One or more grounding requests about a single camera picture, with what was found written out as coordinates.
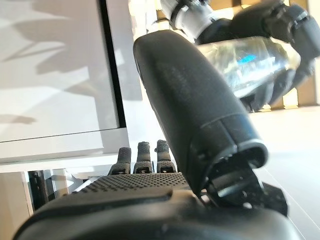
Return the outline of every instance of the cabinet door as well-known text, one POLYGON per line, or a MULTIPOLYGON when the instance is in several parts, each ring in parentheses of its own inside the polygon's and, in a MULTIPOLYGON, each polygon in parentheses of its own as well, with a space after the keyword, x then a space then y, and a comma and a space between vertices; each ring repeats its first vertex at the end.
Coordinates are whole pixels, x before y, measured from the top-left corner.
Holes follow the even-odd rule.
POLYGON ((103 39, 94 0, 1 1, 0 142, 118 128, 103 39))

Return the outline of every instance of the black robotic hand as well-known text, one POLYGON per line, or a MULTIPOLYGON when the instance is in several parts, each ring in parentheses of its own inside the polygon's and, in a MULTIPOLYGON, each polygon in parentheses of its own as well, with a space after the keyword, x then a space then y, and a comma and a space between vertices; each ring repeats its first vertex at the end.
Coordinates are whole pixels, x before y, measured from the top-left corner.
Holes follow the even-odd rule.
POLYGON ((265 104, 274 104, 313 74, 315 58, 320 56, 320 28, 300 6, 286 6, 283 0, 266 0, 242 10, 229 20, 216 17, 207 1, 180 0, 177 5, 173 2, 161 0, 164 13, 198 45, 261 36, 290 43, 300 54, 301 63, 297 70, 277 73, 273 81, 257 87, 241 99, 247 111, 258 111, 265 104))
POLYGON ((281 72, 274 82, 257 88, 254 98, 248 99, 250 101, 242 100, 251 110, 259 110, 264 104, 274 104, 313 74, 315 58, 320 56, 320 28, 300 6, 286 6, 283 0, 261 2, 235 15, 229 30, 236 38, 262 36, 279 39, 290 43, 301 56, 296 71, 281 72))

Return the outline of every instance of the white cabinet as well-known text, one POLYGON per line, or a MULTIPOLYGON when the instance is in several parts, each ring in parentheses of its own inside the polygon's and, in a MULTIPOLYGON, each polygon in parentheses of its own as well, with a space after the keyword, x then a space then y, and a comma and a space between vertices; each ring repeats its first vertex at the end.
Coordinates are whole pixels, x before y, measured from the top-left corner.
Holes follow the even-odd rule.
POLYGON ((1 1, 0 41, 0 163, 129 145, 97 1, 1 1))

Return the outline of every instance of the robotic arm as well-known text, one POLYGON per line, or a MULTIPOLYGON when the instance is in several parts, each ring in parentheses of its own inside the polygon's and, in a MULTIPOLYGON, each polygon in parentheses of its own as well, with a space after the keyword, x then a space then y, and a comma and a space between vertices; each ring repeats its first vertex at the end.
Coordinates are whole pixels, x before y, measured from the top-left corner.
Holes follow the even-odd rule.
POLYGON ((282 72, 274 81, 257 87, 251 96, 241 99, 249 112, 274 104, 314 72, 315 58, 320 56, 320 28, 298 5, 286 6, 283 0, 266 0, 242 10, 232 20, 219 18, 205 0, 161 0, 161 5, 166 17, 194 38, 197 45, 261 36, 290 43, 298 52, 301 63, 296 71, 282 72))

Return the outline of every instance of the plastic water bottle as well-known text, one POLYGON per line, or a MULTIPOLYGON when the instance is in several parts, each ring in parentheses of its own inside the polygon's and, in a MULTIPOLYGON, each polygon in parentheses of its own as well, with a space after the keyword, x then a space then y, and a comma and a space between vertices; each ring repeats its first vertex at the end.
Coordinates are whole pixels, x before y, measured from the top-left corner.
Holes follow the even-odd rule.
POLYGON ((296 70, 300 55, 285 42, 255 36, 197 46, 220 71, 234 95, 242 98, 273 81, 277 74, 296 70))

